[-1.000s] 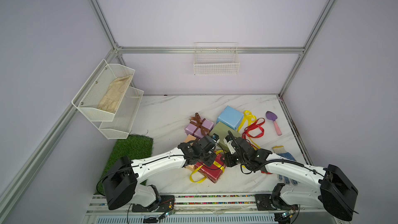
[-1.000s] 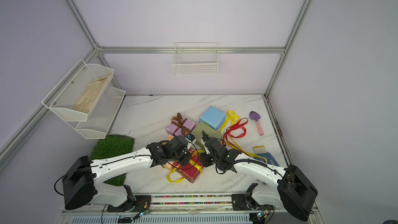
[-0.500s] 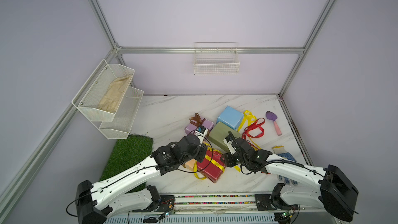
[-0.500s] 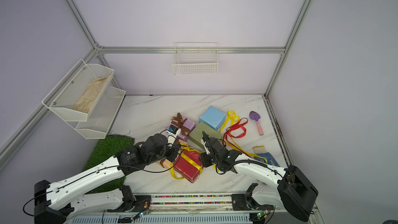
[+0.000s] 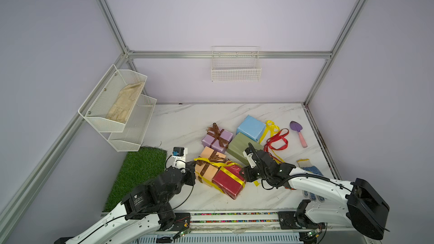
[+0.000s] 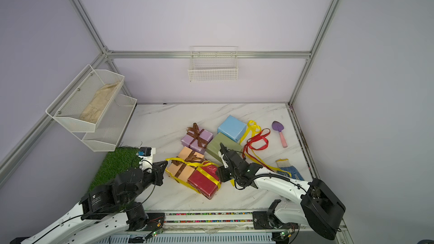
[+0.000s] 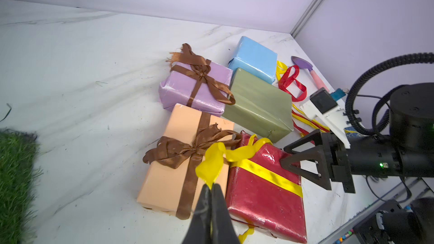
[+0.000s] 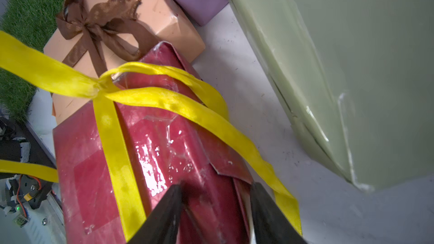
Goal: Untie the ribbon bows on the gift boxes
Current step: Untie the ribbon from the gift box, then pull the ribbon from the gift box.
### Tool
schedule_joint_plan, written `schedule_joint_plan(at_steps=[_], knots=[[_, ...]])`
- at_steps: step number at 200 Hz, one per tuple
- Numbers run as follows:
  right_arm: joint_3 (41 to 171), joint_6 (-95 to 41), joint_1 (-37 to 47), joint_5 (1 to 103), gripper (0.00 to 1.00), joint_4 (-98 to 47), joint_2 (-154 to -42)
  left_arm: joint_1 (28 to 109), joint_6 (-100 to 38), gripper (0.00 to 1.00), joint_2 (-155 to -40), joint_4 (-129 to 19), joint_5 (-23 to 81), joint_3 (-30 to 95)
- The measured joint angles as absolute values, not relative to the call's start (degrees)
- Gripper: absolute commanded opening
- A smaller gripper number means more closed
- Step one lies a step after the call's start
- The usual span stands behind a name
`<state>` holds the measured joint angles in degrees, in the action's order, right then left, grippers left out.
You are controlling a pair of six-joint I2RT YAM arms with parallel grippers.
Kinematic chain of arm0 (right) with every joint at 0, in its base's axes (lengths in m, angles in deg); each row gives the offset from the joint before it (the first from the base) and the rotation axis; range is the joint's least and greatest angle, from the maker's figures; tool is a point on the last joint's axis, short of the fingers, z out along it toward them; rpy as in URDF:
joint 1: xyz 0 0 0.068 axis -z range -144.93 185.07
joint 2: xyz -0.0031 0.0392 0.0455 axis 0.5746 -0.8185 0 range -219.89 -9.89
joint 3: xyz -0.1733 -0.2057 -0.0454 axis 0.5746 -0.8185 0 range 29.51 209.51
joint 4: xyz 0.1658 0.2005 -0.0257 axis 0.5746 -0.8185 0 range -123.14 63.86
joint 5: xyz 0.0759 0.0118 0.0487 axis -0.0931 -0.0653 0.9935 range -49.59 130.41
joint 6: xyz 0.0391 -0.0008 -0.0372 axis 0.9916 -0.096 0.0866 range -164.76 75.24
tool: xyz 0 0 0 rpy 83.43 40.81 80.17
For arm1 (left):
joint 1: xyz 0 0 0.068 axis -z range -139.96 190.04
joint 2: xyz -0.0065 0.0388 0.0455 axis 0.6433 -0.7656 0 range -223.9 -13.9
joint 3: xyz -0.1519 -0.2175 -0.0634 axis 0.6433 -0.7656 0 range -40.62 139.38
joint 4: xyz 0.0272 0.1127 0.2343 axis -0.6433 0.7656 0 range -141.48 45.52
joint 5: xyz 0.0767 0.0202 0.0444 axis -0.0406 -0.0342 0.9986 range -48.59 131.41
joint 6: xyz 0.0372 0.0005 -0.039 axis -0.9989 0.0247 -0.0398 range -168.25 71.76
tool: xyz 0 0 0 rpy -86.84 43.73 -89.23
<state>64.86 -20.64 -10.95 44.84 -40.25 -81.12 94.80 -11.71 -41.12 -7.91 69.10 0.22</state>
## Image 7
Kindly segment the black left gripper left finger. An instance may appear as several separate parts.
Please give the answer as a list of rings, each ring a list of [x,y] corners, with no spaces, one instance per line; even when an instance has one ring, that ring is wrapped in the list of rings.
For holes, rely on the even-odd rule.
[[[211,241],[211,190],[205,184],[202,187],[193,218],[182,244],[210,244]]]

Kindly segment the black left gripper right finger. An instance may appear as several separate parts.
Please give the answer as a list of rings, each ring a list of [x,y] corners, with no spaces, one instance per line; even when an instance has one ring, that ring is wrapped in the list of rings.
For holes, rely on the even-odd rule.
[[[219,184],[211,189],[211,243],[240,244]]]

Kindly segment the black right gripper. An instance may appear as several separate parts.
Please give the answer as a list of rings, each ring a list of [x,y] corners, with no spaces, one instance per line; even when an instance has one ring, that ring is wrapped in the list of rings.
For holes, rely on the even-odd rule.
[[[304,151],[295,149],[313,143]],[[342,183],[344,192],[355,193],[354,175],[385,178],[434,176],[434,154],[410,150],[377,137],[352,137],[350,148],[333,133],[313,131],[303,138],[285,146],[289,156],[280,160],[281,167],[299,175],[325,190],[332,190],[331,181]],[[317,173],[297,167],[296,163],[310,161]]]

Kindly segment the red gift box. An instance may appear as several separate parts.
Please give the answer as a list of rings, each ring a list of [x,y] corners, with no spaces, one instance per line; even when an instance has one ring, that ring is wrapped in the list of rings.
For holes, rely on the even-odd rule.
[[[300,176],[281,167],[288,154],[266,143],[250,159],[232,164],[226,190],[234,220],[288,241],[307,243]]]

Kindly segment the green gift box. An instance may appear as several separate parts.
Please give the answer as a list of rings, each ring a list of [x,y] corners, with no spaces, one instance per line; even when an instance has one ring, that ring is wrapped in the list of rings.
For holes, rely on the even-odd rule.
[[[238,68],[230,90],[236,103],[222,117],[276,143],[293,132],[292,97],[279,88]]]

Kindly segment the light blue gift box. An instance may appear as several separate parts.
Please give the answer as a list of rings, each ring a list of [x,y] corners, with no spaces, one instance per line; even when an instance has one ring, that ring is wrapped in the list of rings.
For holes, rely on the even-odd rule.
[[[228,68],[241,68],[252,75],[273,84],[276,80],[278,54],[260,43],[243,36],[240,38]]]

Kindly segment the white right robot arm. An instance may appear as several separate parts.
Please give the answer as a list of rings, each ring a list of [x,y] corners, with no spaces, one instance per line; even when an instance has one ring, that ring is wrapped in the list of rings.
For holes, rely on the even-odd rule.
[[[313,131],[287,145],[281,167],[331,189],[342,183],[354,193],[353,176],[432,177],[434,175],[434,85],[399,85],[375,105],[371,128],[361,125],[354,103],[362,87],[376,75],[410,64],[431,64],[432,53],[401,55],[379,63],[351,87],[345,107],[324,88],[302,105],[310,119],[320,118],[329,132]]]

